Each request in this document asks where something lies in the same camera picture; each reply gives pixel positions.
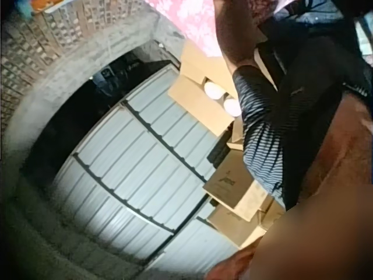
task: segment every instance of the concrete archway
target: concrete archway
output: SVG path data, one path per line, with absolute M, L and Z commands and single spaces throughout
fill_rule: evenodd
M 75 0 L 31 21 L 12 14 L 2 31 L 2 199 L 51 117 L 90 76 L 155 39 L 174 56 L 184 37 L 143 0 Z

